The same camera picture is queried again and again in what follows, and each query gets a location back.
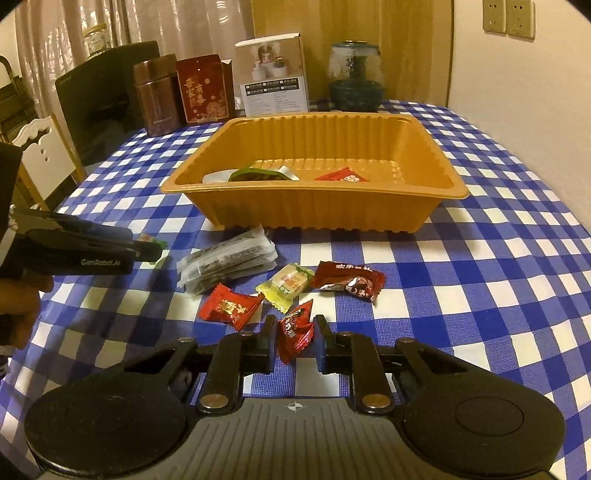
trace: white chair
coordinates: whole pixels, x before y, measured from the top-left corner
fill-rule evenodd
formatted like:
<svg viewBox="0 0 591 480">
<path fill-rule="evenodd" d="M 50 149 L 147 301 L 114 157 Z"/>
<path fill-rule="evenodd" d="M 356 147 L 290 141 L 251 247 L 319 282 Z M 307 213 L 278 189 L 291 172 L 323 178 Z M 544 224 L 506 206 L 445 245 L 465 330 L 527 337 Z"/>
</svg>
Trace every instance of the white chair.
<svg viewBox="0 0 591 480">
<path fill-rule="evenodd" d="M 44 210 L 48 210 L 46 199 L 68 176 L 77 185 L 86 178 L 53 115 L 26 124 L 12 143 L 24 150 L 19 171 L 22 183 Z"/>
</svg>

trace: teal glass jar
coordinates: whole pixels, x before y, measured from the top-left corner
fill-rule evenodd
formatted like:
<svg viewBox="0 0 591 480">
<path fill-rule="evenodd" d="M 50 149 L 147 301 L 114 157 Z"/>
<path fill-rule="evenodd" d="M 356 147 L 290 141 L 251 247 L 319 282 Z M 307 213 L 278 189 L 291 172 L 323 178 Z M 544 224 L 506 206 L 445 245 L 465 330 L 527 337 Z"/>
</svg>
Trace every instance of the teal glass jar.
<svg viewBox="0 0 591 480">
<path fill-rule="evenodd" d="M 384 99 L 384 74 L 377 45 L 346 40 L 332 45 L 330 100 L 345 112 L 375 112 Z"/>
</svg>

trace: black monitor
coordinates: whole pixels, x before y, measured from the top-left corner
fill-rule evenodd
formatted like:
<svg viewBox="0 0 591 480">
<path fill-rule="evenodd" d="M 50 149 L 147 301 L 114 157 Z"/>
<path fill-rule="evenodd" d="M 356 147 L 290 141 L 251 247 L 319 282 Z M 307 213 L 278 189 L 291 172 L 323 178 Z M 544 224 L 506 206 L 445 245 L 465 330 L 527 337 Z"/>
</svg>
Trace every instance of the black monitor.
<svg viewBox="0 0 591 480">
<path fill-rule="evenodd" d="M 158 56 L 156 41 L 115 47 L 56 80 L 61 110 L 84 166 L 107 159 L 144 126 L 133 69 Z"/>
</svg>

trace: yellow candy wrapper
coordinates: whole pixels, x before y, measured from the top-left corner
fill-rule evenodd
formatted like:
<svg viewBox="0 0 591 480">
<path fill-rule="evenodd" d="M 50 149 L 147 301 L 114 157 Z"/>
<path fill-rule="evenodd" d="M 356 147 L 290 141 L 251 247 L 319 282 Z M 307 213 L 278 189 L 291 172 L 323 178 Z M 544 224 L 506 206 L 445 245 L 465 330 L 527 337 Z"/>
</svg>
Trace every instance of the yellow candy wrapper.
<svg viewBox="0 0 591 480">
<path fill-rule="evenodd" d="M 255 290 L 262 293 L 281 313 L 287 313 L 294 299 L 308 286 L 313 276 L 314 272 L 309 268 L 290 263 Z"/>
</svg>

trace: electrical outlet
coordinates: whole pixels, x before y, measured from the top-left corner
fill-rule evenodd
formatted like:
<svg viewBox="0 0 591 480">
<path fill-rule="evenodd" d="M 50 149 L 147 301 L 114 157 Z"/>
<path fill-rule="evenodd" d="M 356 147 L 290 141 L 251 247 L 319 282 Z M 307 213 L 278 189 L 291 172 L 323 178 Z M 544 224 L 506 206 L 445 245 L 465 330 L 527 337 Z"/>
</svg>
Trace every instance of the electrical outlet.
<svg viewBox="0 0 591 480">
<path fill-rule="evenodd" d="M 533 0 L 506 0 L 507 33 L 514 37 L 535 38 Z"/>
<path fill-rule="evenodd" d="M 505 33 L 505 0 L 482 0 L 482 29 Z"/>
</svg>

